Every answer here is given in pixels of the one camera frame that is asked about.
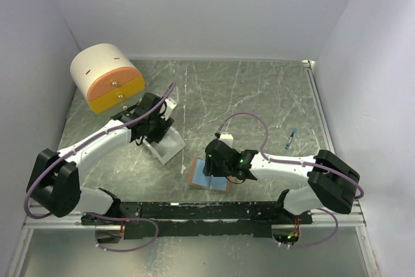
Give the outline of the pink blue card holder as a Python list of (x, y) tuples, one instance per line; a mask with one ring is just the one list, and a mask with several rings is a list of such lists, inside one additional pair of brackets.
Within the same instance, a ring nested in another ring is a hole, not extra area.
[(206, 176), (204, 174), (205, 160), (194, 158), (189, 174), (188, 183), (210, 191), (227, 193), (229, 191), (229, 181), (225, 177)]

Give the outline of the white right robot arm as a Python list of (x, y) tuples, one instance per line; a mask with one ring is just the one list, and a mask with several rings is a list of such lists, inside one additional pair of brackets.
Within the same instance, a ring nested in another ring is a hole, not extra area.
[(303, 184), (287, 191), (275, 208), (276, 219), (290, 223), (303, 212), (327, 208), (349, 214), (357, 194), (360, 175), (331, 151), (320, 150), (316, 156), (288, 157), (267, 155), (246, 149), (238, 152), (220, 139), (205, 148), (204, 173), (214, 177), (245, 180), (292, 180)]

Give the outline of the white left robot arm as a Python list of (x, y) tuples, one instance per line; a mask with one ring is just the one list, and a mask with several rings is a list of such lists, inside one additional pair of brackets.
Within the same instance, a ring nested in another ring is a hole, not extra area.
[(105, 224), (121, 218), (121, 200), (103, 188), (82, 187), (82, 175), (111, 152), (135, 142), (159, 145), (174, 123), (177, 102), (144, 94), (140, 102), (113, 115), (98, 131), (59, 151), (45, 149), (35, 160), (24, 200), (31, 219), (65, 217), (72, 211), (97, 214)]

